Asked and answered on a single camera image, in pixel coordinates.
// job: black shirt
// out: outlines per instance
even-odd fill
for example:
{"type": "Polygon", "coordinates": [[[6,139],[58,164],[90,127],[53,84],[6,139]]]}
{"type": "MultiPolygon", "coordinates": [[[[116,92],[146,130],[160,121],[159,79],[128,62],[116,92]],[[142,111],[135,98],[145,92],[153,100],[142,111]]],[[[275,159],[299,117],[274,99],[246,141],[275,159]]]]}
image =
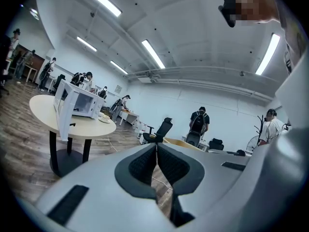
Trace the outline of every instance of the black shirt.
{"type": "MultiPolygon", "coordinates": [[[[198,112],[192,113],[191,120],[194,121],[198,115],[199,115],[198,112]]],[[[204,117],[204,121],[205,121],[205,124],[209,124],[209,115],[206,115],[204,117]]]]}

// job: white shirt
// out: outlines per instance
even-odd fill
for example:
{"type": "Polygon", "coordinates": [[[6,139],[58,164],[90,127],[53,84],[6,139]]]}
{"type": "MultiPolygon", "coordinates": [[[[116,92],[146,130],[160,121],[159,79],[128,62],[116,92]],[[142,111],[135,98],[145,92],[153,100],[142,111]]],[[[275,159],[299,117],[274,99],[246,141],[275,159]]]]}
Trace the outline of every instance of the white shirt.
{"type": "Polygon", "coordinates": [[[55,66],[55,62],[54,61],[49,61],[49,63],[50,63],[50,70],[49,70],[49,72],[48,73],[50,73],[50,72],[52,72],[52,71],[54,71],[54,66],[55,66]]]}
{"type": "Polygon", "coordinates": [[[96,88],[96,84],[95,84],[95,81],[92,78],[90,81],[87,82],[85,90],[90,91],[93,88],[96,88]]]}
{"type": "Polygon", "coordinates": [[[14,37],[11,38],[11,47],[13,49],[11,51],[9,51],[8,56],[7,56],[8,58],[11,58],[13,51],[18,46],[18,43],[19,43],[19,39],[14,39],[14,37]]]}
{"type": "Polygon", "coordinates": [[[124,97],[124,98],[122,99],[122,101],[121,101],[121,104],[125,104],[125,102],[126,102],[127,100],[129,100],[129,98],[124,97]]]}
{"type": "Polygon", "coordinates": [[[262,134],[260,139],[269,144],[273,139],[275,139],[283,130],[284,123],[277,118],[272,119],[269,122],[264,123],[262,134]]]}

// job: white microwave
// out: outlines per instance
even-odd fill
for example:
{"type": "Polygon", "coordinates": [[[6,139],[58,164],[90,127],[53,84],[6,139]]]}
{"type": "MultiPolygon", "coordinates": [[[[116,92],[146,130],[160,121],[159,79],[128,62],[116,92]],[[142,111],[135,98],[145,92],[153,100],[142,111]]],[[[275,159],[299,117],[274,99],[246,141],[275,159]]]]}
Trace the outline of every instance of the white microwave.
{"type": "Polygon", "coordinates": [[[97,119],[103,103],[101,97],[61,80],[54,99],[61,140],[68,140],[72,115],[97,119]]]}

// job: fan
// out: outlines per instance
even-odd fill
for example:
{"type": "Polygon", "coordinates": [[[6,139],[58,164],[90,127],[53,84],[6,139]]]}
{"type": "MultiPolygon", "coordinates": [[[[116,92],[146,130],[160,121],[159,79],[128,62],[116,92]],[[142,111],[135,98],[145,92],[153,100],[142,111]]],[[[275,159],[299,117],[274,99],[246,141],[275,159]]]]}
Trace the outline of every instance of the fan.
{"type": "Polygon", "coordinates": [[[253,137],[247,144],[247,151],[253,151],[257,147],[259,136],[253,137]]]}

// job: ceiling pipe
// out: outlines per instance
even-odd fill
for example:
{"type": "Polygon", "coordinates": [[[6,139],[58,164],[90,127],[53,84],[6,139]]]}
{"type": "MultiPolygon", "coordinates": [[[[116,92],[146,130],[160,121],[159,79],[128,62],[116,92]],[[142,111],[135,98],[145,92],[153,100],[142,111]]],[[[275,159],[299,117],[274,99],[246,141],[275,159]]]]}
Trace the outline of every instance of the ceiling pipe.
{"type": "Polygon", "coordinates": [[[262,101],[271,101],[273,98],[267,95],[264,95],[262,93],[252,91],[245,88],[240,87],[234,87],[230,85],[221,85],[218,83],[212,83],[212,82],[197,82],[195,80],[186,80],[186,79],[158,79],[155,80],[156,83],[169,83],[169,84],[179,84],[179,85],[189,85],[193,87],[203,87],[203,88],[211,88],[221,91],[227,91],[232,93],[237,93],[241,95],[245,95],[247,97],[252,97],[255,99],[259,99],[262,101]]]}
{"type": "MultiPolygon", "coordinates": [[[[232,68],[228,68],[228,67],[218,67],[218,66],[180,66],[180,67],[168,67],[168,68],[165,68],[165,69],[154,69],[154,70],[151,70],[151,71],[152,72],[159,72],[159,73],[162,73],[162,74],[169,74],[169,73],[177,73],[177,72],[180,72],[180,71],[183,71],[183,70],[185,72],[186,71],[192,72],[191,68],[219,69],[219,70],[224,70],[224,71],[235,71],[237,73],[242,71],[242,70],[232,69],[232,68]]],[[[147,72],[149,72],[149,71],[140,71],[140,72],[130,73],[129,78],[135,78],[136,74],[147,73],[147,72]]],[[[248,72],[248,71],[242,71],[242,72],[245,73],[245,74],[248,74],[248,75],[256,76],[256,74],[253,73],[253,72],[248,72]]],[[[278,83],[277,80],[272,79],[272,78],[267,77],[267,76],[259,76],[259,77],[261,77],[262,79],[268,79],[268,80],[271,80],[271,81],[278,83]]]]}

